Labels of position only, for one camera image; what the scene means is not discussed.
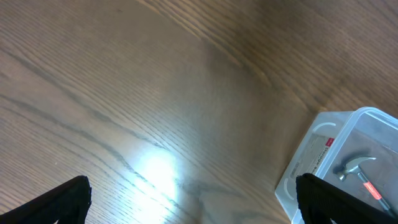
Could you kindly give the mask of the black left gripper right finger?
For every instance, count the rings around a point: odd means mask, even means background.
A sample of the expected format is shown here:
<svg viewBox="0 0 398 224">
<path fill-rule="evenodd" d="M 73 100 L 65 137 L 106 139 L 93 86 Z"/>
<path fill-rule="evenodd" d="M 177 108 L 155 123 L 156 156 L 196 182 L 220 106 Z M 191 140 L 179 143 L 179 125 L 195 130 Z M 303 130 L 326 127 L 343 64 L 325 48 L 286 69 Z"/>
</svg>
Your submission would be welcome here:
<svg viewBox="0 0 398 224">
<path fill-rule="evenodd" d="M 305 223 L 397 224 L 397 215 L 382 212 L 313 174 L 296 178 L 296 192 Z"/>
</svg>

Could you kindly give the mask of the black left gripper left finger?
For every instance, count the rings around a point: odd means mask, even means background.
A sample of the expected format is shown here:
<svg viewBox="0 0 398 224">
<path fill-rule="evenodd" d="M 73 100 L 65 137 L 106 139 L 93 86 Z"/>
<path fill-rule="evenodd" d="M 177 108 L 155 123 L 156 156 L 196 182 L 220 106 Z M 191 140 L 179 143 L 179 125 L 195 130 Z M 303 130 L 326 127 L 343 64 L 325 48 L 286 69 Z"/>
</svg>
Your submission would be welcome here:
<svg viewBox="0 0 398 224">
<path fill-rule="evenodd" d="M 1 215 L 1 223 L 84 224 L 91 206 L 91 186 L 76 176 L 41 196 Z"/>
</svg>

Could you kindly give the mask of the small black claw hammer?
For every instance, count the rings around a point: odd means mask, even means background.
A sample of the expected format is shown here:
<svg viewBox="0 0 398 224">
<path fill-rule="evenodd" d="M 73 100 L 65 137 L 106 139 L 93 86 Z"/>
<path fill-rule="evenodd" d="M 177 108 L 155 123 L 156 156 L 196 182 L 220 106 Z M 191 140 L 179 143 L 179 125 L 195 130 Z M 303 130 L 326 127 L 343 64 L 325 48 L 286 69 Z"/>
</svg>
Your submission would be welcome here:
<svg viewBox="0 0 398 224">
<path fill-rule="evenodd" d="M 343 164 L 342 168 L 340 168 L 335 175 L 339 178 L 340 181 L 344 182 L 349 175 L 355 175 L 364 185 L 365 189 L 372 195 L 372 197 L 380 204 L 382 209 L 390 215 L 392 218 L 397 219 L 397 213 L 390 205 L 390 203 L 382 196 L 382 194 L 378 191 L 377 188 L 372 184 L 372 182 L 368 179 L 367 175 L 364 173 L 360 164 L 365 161 L 374 161 L 375 157 L 371 156 L 362 156 L 362 157 L 353 157 Z"/>
</svg>

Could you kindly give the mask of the clear plastic container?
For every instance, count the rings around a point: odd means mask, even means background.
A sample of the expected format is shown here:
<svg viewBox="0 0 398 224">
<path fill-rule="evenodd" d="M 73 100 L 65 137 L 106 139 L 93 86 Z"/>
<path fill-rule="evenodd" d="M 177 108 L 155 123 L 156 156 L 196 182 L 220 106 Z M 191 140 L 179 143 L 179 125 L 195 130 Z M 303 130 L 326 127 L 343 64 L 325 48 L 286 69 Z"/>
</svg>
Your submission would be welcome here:
<svg viewBox="0 0 398 224">
<path fill-rule="evenodd" d="M 360 167 L 397 213 L 397 119 L 377 108 L 322 112 L 305 133 L 287 166 L 275 195 L 292 223 L 303 223 L 298 208 L 296 178 L 311 173 L 384 212 L 362 182 L 335 173 L 353 157 L 371 156 Z"/>
</svg>

